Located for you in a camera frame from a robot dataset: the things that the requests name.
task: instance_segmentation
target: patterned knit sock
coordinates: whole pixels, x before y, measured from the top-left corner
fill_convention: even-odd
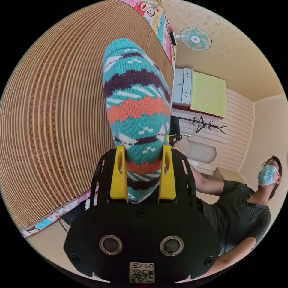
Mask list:
[[[160,183],[170,130],[169,87],[138,45],[118,39],[105,51],[103,93],[115,145],[125,146],[129,201],[140,203]]]

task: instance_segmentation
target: qr code label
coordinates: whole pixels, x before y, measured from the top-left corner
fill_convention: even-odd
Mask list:
[[[152,284],[155,283],[154,263],[130,262],[129,268],[130,283]]]

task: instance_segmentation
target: face mask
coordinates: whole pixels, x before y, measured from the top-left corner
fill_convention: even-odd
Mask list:
[[[266,186],[274,182],[274,174],[278,172],[275,166],[264,166],[258,175],[258,185]]]

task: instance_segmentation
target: coat rack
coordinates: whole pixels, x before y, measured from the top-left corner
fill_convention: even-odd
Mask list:
[[[178,118],[179,118],[179,119],[183,119],[183,120],[187,120],[187,121],[192,121],[192,124],[193,124],[193,125],[194,125],[194,123],[198,123],[198,127],[197,127],[197,130],[196,130],[196,133],[198,133],[200,130],[202,130],[202,129],[205,128],[206,126],[207,126],[207,128],[210,129],[210,131],[211,131],[211,127],[213,127],[213,128],[219,129],[222,133],[224,133],[224,131],[222,130],[222,128],[227,127],[226,125],[222,125],[222,126],[214,125],[214,124],[212,124],[213,120],[210,120],[209,123],[205,123],[202,115],[200,116],[200,120],[196,120],[197,117],[194,117],[193,120],[187,119],[187,118],[182,118],[182,117],[178,117]]]

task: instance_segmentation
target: drawer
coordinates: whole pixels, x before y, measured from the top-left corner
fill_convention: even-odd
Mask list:
[[[184,80],[184,69],[175,69],[174,84],[183,85]]]
[[[190,104],[192,85],[192,69],[184,69],[184,81],[181,103]]]
[[[172,102],[181,103],[183,85],[174,84],[172,91]]]

